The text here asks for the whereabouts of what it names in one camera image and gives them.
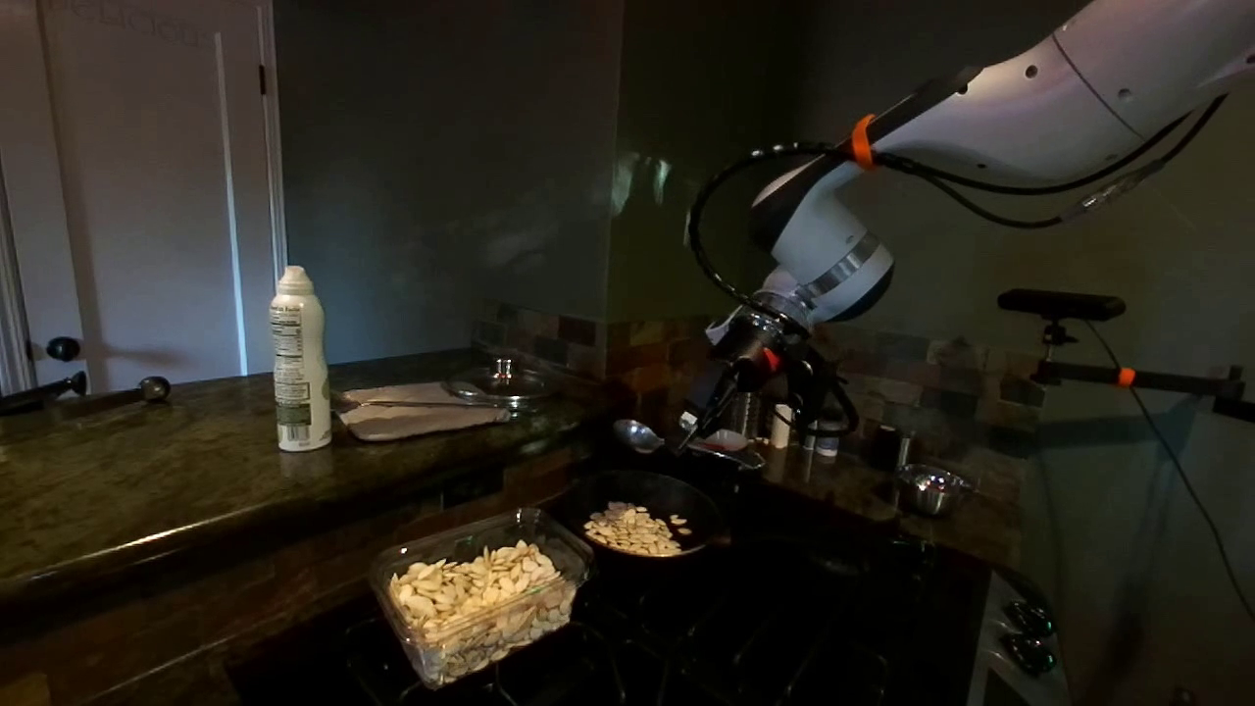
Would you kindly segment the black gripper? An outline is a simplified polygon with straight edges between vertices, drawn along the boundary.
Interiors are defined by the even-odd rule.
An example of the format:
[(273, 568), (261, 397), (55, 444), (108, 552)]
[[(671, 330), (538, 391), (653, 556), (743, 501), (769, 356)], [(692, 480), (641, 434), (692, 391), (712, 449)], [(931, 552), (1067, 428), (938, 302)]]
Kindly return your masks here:
[(773, 381), (786, 381), (802, 428), (839, 416), (837, 373), (798, 323), (739, 308), (708, 330), (708, 340), (712, 365), (692, 397), (699, 434), (712, 434), (743, 391)]

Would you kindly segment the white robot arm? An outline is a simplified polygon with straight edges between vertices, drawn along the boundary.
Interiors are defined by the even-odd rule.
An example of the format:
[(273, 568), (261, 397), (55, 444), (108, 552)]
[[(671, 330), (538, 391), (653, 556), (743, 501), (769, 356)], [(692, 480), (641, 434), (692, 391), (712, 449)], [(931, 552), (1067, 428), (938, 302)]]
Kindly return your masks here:
[(852, 397), (811, 348), (825, 323), (873, 312), (893, 257), (844, 203), (873, 169), (918, 176), (963, 203), (1067, 198), (1091, 213), (1163, 174), (1250, 78), (1255, 0), (1086, 0), (1029, 53), (934, 78), (837, 147), (769, 147), (752, 198), (769, 276), (712, 330), (713, 381), (682, 416), (712, 434), (739, 397), (790, 381), (798, 416), (852, 421)]

